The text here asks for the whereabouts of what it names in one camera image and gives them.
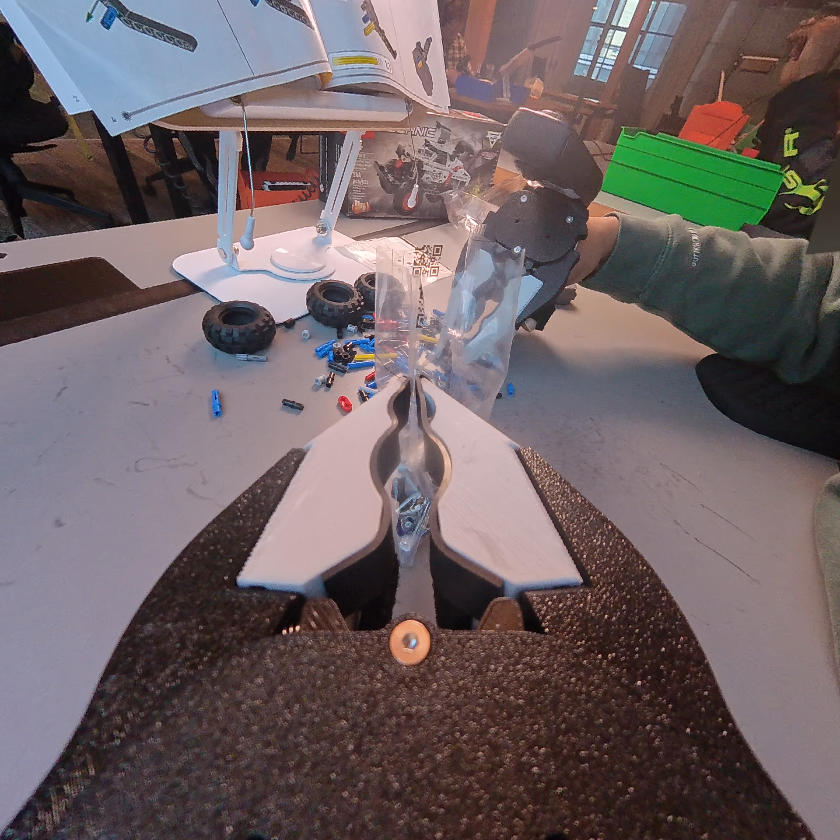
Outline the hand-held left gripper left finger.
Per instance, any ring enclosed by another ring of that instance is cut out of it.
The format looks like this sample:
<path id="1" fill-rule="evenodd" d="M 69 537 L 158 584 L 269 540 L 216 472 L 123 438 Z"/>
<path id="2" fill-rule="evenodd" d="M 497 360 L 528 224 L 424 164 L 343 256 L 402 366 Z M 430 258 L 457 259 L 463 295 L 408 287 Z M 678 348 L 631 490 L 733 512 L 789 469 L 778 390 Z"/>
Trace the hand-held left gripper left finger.
<path id="1" fill-rule="evenodd" d="M 409 382 L 315 437 L 248 560 L 240 587 L 298 594 L 382 594 L 396 573 L 386 478 L 399 459 Z"/>

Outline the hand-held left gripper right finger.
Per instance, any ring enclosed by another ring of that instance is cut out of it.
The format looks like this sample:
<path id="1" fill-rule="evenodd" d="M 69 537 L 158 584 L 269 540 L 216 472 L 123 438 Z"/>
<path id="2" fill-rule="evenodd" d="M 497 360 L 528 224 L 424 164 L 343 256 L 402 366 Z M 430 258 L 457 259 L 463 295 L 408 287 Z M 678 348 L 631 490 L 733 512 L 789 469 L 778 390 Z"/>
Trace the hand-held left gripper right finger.
<path id="1" fill-rule="evenodd" d="M 429 381 L 419 389 L 433 455 L 443 459 L 430 530 L 436 592 L 530 592 L 582 584 L 519 447 Z"/>

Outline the clear plastic bag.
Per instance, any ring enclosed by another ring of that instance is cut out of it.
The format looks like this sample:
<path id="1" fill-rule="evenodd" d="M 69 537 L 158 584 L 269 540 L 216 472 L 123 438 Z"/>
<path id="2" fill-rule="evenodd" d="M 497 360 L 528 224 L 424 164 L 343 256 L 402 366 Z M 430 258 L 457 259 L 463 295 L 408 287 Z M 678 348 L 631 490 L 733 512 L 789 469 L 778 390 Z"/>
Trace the clear plastic bag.
<path id="1" fill-rule="evenodd" d="M 418 382 L 434 382 L 421 376 L 419 368 L 421 278 L 413 275 L 413 257 L 407 252 L 394 255 L 380 251 L 377 258 L 375 295 L 375 369 L 379 384 L 409 382 L 406 419 L 398 430 L 399 459 L 386 478 L 385 511 L 391 515 L 392 543 L 398 566 L 413 564 L 421 543 L 428 543 L 430 564 L 431 516 L 440 490 L 443 459 L 433 455 L 424 432 L 421 407 L 427 417 L 434 416 L 434 405 L 418 387 Z"/>

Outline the pile of small toy parts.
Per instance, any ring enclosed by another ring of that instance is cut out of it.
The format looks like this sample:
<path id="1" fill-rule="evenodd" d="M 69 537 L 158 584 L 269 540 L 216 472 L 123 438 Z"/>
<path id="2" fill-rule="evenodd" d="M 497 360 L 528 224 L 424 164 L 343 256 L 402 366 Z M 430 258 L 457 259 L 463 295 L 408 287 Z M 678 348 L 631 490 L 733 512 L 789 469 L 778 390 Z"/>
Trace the pile of small toy parts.
<path id="1" fill-rule="evenodd" d="M 379 391 L 375 372 L 375 337 L 358 332 L 321 343 L 314 349 L 322 362 L 312 389 L 332 390 L 339 401 L 366 403 Z"/>

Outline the person's right forearm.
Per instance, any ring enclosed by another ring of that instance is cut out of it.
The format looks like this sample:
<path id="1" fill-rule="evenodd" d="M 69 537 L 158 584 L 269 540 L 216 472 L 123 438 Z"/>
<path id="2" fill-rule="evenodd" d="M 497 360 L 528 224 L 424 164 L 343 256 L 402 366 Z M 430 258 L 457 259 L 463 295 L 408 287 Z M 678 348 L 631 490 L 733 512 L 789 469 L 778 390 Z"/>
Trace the person's right forearm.
<path id="1" fill-rule="evenodd" d="M 581 285 L 787 384 L 838 391 L 838 253 L 810 255 L 801 238 L 751 238 L 677 215 L 617 215 L 609 260 Z"/>

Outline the grey desk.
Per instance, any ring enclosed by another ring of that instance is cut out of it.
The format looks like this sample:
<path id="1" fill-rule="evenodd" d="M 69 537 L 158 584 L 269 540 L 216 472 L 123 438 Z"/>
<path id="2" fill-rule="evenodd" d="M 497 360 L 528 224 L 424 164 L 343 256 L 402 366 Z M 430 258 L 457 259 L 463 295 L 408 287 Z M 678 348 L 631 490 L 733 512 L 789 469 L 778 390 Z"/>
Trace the grey desk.
<path id="1" fill-rule="evenodd" d="M 67 744 L 175 556 L 290 448 L 343 419 L 323 341 L 213 352 L 191 295 L 2 348 L 2 825 Z M 720 415 L 707 348 L 591 290 L 520 332 L 491 421 L 621 529 L 677 600 L 742 733 L 838 838 L 838 687 L 813 507 L 832 461 Z M 218 389 L 221 418 L 209 410 Z M 286 397 L 305 409 L 290 411 Z"/>

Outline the person's right hand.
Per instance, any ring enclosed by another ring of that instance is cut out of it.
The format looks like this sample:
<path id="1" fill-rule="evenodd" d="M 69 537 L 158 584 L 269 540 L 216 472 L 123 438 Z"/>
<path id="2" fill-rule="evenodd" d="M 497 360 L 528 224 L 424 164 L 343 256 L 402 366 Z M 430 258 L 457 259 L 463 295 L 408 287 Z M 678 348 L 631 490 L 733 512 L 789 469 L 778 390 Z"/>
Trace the person's right hand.
<path id="1" fill-rule="evenodd" d="M 589 218 L 587 236 L 576 246 L 579 260 L 570 273 L 571 285 L 582 283 L 609 260 L 616 246 L 620 226 L 620 217 L 614 213 Z"/>

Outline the crumpled empty plastic bag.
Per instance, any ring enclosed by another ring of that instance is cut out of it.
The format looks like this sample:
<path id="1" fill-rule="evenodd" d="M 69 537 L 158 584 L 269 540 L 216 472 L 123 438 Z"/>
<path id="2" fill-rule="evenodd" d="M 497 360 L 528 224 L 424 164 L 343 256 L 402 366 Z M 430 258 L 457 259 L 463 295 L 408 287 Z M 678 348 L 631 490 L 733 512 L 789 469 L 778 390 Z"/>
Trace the crumpled empty plastic bag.
<path id="1" fill-rule="evenodd" d="M 464 190 L 451 190 L 442 194 L 448 221 L 468 236 L 480 234 L 487 218 L 507 200 L 508 192 L 500 185 L 474 194 Z"/>

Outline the black toy set box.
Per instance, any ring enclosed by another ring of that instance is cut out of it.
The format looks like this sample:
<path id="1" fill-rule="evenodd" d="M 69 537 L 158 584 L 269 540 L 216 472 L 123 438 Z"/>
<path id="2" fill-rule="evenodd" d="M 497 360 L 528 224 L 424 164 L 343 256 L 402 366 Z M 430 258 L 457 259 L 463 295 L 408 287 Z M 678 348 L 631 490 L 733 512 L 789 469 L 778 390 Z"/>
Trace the black toy set box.
<path id="1" fill-rule="evenodd" d="M 490 189 L 503 124 L 479 114 L 430 112 L 405 131 L 362 136 L 343 205 L 348 217 L 445 218 L 445 196 Z"/>

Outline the green plastic bin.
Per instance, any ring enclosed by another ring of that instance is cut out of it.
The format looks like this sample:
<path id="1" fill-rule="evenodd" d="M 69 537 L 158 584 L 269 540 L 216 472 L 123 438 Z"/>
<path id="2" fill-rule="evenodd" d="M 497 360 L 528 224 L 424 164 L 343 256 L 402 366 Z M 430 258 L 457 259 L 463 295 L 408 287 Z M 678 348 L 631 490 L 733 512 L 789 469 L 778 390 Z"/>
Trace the green plastic bin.
<path id="1" fill-rule="evenodd" d="M 602 189 L 703 226 L 758 224 L 783 181 L 773 163 L 638 129 L 623 129 Z"/>

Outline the red plastic bin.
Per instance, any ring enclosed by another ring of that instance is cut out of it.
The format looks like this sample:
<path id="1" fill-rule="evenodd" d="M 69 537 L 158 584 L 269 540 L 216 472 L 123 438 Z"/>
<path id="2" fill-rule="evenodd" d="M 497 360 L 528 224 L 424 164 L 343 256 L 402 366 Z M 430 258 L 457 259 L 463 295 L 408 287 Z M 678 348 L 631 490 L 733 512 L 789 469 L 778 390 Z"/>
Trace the red plastic bin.
<path id="1" fill-rule="evenodd" d="M 695 106 L 678 137 L 695 144 L 726 151 L 749 120 L 737 103 L 714 101 Z"/>

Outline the orange crate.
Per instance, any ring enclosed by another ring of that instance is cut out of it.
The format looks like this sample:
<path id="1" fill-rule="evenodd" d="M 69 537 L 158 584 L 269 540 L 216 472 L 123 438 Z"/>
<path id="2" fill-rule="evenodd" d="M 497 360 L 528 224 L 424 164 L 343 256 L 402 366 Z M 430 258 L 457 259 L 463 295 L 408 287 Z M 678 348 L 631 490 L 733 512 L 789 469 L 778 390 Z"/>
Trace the orange crate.
<path id="1" fill-rule="evenodd" d="M 237 209 L 300 203 L 319 198 L 318 174 L 307 169 L 298 171 L 254 171 L 254 188 L 250 188 L 247 170 L 238 174 Z"/>

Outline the white booklet stand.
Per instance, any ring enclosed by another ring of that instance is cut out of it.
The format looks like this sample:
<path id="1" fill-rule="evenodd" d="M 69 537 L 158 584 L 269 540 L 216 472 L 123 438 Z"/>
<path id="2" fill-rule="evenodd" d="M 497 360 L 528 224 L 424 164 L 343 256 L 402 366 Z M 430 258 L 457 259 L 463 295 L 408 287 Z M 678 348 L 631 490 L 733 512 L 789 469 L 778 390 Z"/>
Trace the white booklet stand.
<path id="1" fill-rule="evenodd" d="M 344 196 L 361 149 L 363 132 L 397 129 L 415 109 L 448 110 L 448 97 L 434 104 L 417 94 L 395 96 L 305 90 L 283 85 L 216 101 L 203 110 L 220 119 L 217 246 L 185 254 L 173 269 L 219 301 L 248 300 L 283 322 L 307 312 L 306 294 L 318 280 L 354 280 L 366 267 L 336 248 L 350 238 L 335 234 Z M 243 234 L 235 232 L 240 151 L 247 121 L 256 131 L 337 129 L 345 131 L 326 203 L 313 227 L 255 236 L 251 211 Z"/>

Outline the building instruction booklet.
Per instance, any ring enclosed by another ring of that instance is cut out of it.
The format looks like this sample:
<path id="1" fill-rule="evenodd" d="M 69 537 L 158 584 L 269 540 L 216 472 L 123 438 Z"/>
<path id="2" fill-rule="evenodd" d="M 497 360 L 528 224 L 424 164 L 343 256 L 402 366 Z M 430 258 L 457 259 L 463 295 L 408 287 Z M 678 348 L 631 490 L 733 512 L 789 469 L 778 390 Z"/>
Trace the building instruction booklet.
<path id="1" fill-rule="evenodd" d="M 68 112 L 111 133 L 200 108 L 209 119 L 358 123 L 446 112 L 435 2 L 2 1 Z"/>

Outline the black office chair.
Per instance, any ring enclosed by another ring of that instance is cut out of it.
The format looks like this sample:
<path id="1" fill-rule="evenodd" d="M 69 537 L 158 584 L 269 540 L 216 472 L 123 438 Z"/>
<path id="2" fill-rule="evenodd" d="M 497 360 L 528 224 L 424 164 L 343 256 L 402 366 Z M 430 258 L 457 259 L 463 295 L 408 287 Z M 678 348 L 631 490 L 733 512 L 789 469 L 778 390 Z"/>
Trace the black office chair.
<path id="1" fill-rule="evenodd" d="M 72 118 L 55 98 L 35 98 L 35 66 L 24 51 L 11 26 L 1 23 L 1 193 L 2 204 L 10 220 L 11 234 L 3 242 L 26 237 L 24 220 L 28 216 L 25 201 L 62 208 L 72 213 L 94 217 L 110 227 L 113 216 L 98 208 L 80 204 L 75 193 L 61 185 L 34 182 L 15 161 L 15 156 L 46 152 L 59 145 L 67 133 L 74 136 L 86 158 L 96 160 L 91 141 L 84 138 Z"/>

